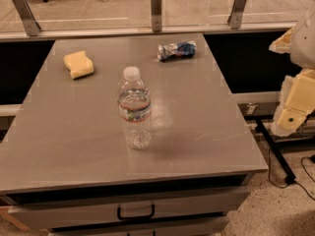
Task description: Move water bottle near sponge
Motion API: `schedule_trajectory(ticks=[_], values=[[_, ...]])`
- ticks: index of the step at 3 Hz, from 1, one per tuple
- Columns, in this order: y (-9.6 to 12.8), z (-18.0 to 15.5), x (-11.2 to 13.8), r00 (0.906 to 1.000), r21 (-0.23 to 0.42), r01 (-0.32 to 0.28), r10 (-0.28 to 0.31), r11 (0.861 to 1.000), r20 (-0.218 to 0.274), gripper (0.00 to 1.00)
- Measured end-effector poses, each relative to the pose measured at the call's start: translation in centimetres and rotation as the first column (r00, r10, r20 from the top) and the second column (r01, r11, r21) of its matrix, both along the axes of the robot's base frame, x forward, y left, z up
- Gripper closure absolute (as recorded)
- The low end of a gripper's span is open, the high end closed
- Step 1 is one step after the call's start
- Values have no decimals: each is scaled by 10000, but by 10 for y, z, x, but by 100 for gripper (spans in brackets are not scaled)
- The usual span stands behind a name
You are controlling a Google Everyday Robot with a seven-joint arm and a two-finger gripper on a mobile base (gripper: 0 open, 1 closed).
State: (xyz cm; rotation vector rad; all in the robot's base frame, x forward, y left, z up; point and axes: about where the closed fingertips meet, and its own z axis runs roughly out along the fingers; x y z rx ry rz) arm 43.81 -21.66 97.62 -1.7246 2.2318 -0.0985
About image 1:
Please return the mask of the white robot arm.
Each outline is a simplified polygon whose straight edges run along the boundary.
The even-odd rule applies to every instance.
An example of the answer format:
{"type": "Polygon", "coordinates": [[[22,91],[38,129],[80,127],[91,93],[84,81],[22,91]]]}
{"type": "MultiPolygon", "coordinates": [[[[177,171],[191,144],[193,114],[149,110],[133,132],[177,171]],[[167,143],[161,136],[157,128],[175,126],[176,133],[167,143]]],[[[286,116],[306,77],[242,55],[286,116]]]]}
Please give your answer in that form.
{"type": "Polygon", "coordinates": [[[297,24],[272,42],[269,50],[289,54],[301,71],[285,76],[271,131],[279,137],[295,133],[315,110],[315,5],[311,5],[297,24]]]}

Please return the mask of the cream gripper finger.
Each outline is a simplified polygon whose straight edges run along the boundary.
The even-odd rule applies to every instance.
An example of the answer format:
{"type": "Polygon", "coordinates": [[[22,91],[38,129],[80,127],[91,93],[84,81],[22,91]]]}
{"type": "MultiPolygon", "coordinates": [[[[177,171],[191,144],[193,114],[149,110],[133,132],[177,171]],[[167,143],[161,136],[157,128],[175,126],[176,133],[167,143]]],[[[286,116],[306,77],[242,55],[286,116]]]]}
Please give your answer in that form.
{"type": "Polygon", "coordinates": [[[292,32],[293,29],[289,29],[282,36],[274,40],[269,46],[269,50],[279,54],[289,53],[292,32]]]}
{"type": "Polygon", "coordinates": [[[271,125],[272,133],[279,137],[295,133],[314,110],[315,71],[303,69],[295,77],[286,76],[271,125]]]}

